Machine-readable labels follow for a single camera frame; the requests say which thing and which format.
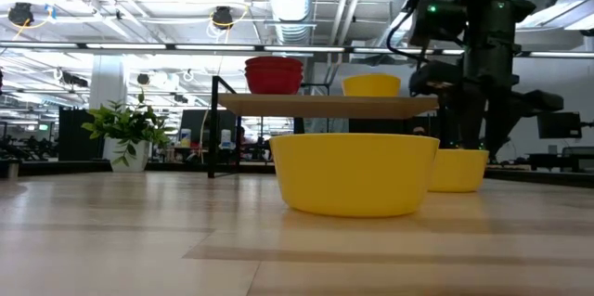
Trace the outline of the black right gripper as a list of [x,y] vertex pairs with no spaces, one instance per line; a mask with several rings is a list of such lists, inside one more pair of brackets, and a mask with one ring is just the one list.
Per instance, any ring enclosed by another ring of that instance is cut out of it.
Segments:
[[480,44],[468,45],[463,56],[463,91],[469,97],[466,113],[466,147],[478,148],[480,131],[487,110],[487,150],[495,158],[511,130],[522,117],[560,111],[563,97],[542,90],[514,92],[520,78],[513,71],[513,60],[523,55],[513,41],[488,36]]

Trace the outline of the yellow mini bowl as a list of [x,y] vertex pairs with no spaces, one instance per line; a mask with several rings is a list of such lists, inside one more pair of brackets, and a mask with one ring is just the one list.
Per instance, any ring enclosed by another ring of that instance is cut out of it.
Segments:
[[488,156],[486,150],[439,149],[428,190],[443,193],[477,191],[483,183]]
[[364,74],[342,80],[342,91],[348,97],[397,97],[401,86],[398,77],[383,74]]
[[301,212],[393,217],[417,211],[439,140],[419,135],[298,134],[270,139],[285,203]]

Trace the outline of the red floral mini bowl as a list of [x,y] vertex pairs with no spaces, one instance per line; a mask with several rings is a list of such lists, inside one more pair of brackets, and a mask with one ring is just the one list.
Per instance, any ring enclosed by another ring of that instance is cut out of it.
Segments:
[[303,63],[299,59],[284,57],[256,57],[245,61],[246,66],[264,65],[264,66],[290,66],[302,67]]
[[284,65],[281,63],[264,63],[264,64],[252,64],[245,68],[245,72],[271,72],[274,74],[295,74],[302,75],[302,66]]
[[295,95],[301,87],[302,75],[274,72],[247,72],[245,74],[252,94]]

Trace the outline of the black monitor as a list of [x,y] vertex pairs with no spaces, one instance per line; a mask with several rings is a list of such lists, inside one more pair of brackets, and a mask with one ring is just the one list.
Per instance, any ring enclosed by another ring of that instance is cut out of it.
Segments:
[[551,112],[537,115],[541,139],[581,138],[582,125],[578,112]]

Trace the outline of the wooden shelf with black legs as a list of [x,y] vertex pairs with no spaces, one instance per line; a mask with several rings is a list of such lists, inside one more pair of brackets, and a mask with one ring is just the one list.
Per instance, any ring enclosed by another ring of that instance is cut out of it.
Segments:
[[218,108],[222,106],[237,117],[237,127],[248,117],[342,118],[407,120],[437,109],[431,97],[345,97],[314,95],[239,94],[222,77],[212,78],[210,141],[207,174],[216,177],[225,168],[218,165]]

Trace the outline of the green potted plant white pot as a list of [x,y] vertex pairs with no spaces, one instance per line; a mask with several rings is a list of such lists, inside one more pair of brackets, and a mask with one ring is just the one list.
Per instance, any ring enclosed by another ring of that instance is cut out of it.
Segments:
[[108,106],[87,111],[93,117],[84,122],[82,128],[90,132],[90,139],[111,140],[108,160],[113,172],[144,172],[149,161],[152,146],[165,147],[170,139],[167,133],[173,127],[167,126],[167,116],[158,115],[147,104],[144,91],[137,96],[137,102],[109,101]]

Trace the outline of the black cabinet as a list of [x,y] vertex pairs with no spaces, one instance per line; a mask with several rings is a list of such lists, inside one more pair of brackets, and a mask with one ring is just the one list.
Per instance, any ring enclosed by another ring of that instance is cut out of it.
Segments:
[[94,117],[85,109],[60,108],[58,115],[58,160],[100,160],[103,141],[91,139],[91,132],[83,128],[83,124],[92,122]]

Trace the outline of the silver ceiling air duct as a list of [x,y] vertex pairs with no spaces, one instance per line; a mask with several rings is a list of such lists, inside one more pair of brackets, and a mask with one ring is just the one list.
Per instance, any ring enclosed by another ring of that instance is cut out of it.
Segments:
[[281,45],[307,45],[312,27],[305,22],[312,16],[312,0],[270,0],[277,42]]

